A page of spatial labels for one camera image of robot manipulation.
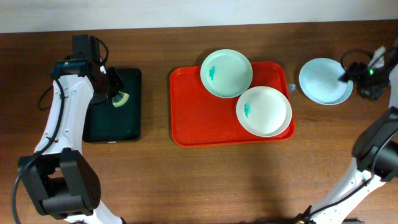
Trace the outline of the green yellow sponge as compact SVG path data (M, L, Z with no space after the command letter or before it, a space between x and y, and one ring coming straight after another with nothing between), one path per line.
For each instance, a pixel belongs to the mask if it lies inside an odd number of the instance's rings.
M118 91L118 94L112 97L112 104L115 108L121 107L129 99L129 94Z

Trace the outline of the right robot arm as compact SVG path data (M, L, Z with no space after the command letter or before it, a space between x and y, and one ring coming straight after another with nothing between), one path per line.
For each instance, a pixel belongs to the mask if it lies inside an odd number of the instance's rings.
M397 177L397 46L367 53L368 64L353 62L339 77L352 81L360 97L378 100L390 87L387 111L356 140L350 167L335 187L315 205L298 214L294 223L346 223L346 217L371 192Z

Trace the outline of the mint green plate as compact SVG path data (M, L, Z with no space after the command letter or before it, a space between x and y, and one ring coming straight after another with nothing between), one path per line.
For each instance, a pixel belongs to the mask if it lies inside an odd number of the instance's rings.
M250 61L231 49L216 50L204 59L200 68L203 86L220 98L234 98L251 85L253 70Z

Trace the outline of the white plate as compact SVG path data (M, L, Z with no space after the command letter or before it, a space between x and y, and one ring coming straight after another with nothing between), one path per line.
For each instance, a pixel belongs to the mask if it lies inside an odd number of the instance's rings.
M287 97L268 86L255 86L245 91L236 104L236 116L246 131L263 138L284 132L293 117Z

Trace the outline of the light blue plate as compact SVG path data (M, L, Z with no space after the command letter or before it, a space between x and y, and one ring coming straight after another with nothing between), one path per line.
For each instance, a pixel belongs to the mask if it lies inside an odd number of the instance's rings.
M315 58L300 70L298 80L304 95L321 105L338 105L353 92L353 82L342 82L344 74L339 62L329 58Z

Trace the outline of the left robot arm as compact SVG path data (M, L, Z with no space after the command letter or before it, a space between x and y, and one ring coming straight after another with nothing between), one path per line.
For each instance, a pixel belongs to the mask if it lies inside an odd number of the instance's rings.
M21 157L12 190L12 212L19 223L16 194L23 183L36 211L70 223L124 223L101 200L100 180L82 154L89 106L107 102L124 86L101 57L104 42L75 35L72 54L58 61L50 76L53 100L44 133L31 156Z

